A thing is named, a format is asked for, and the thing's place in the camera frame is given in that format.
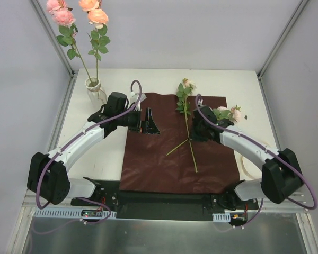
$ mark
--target gray floor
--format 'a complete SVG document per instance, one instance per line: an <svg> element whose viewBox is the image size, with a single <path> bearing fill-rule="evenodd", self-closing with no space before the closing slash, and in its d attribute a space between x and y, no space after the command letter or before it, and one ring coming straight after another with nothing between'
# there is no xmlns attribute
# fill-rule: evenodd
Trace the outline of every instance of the gray floor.
<svg viewBox="0 0 318 254"><path fill-rule="evenodd" d="M68 219L34 218L37 231ZM294 214L260 214L244 230L212 222L107 220L98 225L71 223L46 235L32 235L30 253L197 254L306 253ZM23 253L30 250L30 232Z"/></svg>

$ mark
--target dark brown leather sheet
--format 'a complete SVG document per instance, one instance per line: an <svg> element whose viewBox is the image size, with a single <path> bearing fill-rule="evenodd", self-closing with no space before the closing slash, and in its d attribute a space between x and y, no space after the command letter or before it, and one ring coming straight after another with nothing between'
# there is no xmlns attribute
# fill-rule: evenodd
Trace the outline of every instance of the dark brown leather sheet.
<svg viewBox="0 0 318 254"><path fill-rule="evenodd" d="M175 110L175 95L146 93L142 102L152 108L160 135L127 133L120 190L158 193L221 193L239 181L239 172L230 148L213 141L192 141L198 173L195 172L189 143L186 142L166 156L187 138L183 114ZM224 97L203 96L204 104L212 108L226 106ZM190 112L195 109L195 97L190 96Z"/></svg>

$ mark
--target table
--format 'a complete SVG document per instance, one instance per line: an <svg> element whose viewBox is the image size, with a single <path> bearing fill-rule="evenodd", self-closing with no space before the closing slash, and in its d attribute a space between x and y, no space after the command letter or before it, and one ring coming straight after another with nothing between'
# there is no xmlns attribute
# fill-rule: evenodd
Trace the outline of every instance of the table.
<svg viewBox="0 0 318 254"><path fill-rule="evenodd" d="M95 69L89 70L96 76ZM267 110L263 101L255 71L233 70L168 70L168 69L99 69L107 95L121 92L129 96L130 84L134 79L141 82L143 92L174 94L183 78L196 83L196 93L208 96L225 96L228 107L239 105L248 119L238 123L238 127L252 137L276 147ZM66 142L94 113L86 94L87 73L80 69L69 102L58 145ZM69 172L71 178L83 176L101 180L120 180L125 151L127 128L118 127L106 139L93 146L79 158ZM240 180L251 178L243 171L241 156L235 153ZM246 171L254 178L261 177L260 170L248 160L244 160Z"/></svg>

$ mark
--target gray wall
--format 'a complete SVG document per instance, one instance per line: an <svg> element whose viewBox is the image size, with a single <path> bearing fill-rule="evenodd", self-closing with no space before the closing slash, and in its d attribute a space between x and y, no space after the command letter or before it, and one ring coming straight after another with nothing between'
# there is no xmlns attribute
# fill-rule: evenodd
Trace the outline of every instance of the gray wall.
<svg viewBox="0 0 318 254"><path fill-rule="evenodd" d="M31 4L0 1L0 254L26 192L29 163L45 151L69 76Z"/></svg>
<svg viewBox="0 0 318 254"><path fill-rule="evenodd" d="M78 46L95 68L87 14L77 0ZM299 0L103 1L109 16L107 68L231 69L258 71ZM57 26L52 22L55 31ZM82 67L74 59L73 68Z"/></svg>
<svg viewBox="0 0 318 254"><path fill-rule="evenodd" d="M308 4L263 85L281 145L296 152L318 196L318 0ZM312 215L318 233L318 209Z"/></svg>

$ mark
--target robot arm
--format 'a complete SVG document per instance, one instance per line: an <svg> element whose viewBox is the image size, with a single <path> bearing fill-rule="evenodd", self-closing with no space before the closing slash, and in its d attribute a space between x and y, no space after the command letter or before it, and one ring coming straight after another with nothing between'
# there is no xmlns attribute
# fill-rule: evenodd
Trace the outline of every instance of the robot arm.
<svg viewBox="0 0 318 254"><path fill-rule="evenodd" d="M242 181L236 185L234 192L239 199L246 201L267 197L272 202L280 204L303 185L302 180L298 176L266 152L268 149L278 155L301 174L297 158L291 150L279 151L255 141L265 147L265 151L261 150L257 145L241 137L242 131L234 126L231 121L227 119L217 120L210 107L203 105L199 109L208 120L227 131L207 123L196 109L193 111L191 139L196 141L213 140L230 147L248 158L262 171L261 179Z"/></svg>
<svg viewBox="0 0 318 254"><path fill-rule="evenodd" d="M94 180L89 178L68 178L67 173L73 164L96 143L106 138L118 126L126 126L130 131L143 134L159 134L150 108L146 109L145 120L141 121L140 103L137 103L134 111L130 111L122 117L112 121L101 123L127 110L127 96L113 92L107 104L92 114L84 126L64 145L49 151L46 155L38 152L31 160L28 176L28 189L37 192L38 182L46 164L55 157L42 178L40 196L52 204L59 204L65 198L91 197L97 187Z"/></svg>

